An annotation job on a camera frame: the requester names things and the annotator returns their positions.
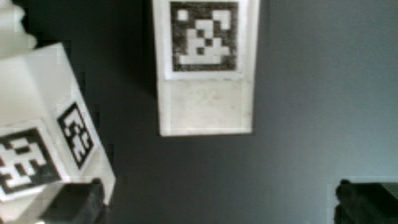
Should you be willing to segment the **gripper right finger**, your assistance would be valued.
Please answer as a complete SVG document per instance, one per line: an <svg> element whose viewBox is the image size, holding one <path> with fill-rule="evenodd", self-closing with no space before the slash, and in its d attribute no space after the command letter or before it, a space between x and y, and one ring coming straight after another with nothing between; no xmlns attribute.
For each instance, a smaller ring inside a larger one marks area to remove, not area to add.
<svg viewBox="0 0 398 224"><path fill-rule="evenodd" d="M343 179L335 198L334 224L398 224L398 182Z"/></svg>

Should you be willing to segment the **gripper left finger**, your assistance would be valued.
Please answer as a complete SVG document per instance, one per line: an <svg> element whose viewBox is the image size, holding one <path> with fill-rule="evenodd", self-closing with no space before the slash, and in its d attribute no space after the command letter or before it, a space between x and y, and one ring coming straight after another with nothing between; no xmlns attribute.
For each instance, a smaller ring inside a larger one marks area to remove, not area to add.
<svg viewBox="0 0 398 224"><path fill-rule="evenodd" d="M99 179L65 184L39 216L44 224L108 224L105 187Z"/></svg>

